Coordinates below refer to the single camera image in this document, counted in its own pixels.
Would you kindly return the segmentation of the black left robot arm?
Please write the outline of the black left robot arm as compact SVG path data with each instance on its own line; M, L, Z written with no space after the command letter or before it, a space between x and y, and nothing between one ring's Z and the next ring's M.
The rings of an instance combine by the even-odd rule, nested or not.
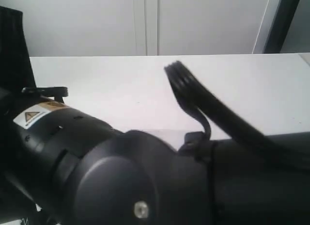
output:
M180 61L165 67L203 131L175 151L37 87L21 11L0 9L0 221L22 225L307 225L310 134L265 136Z

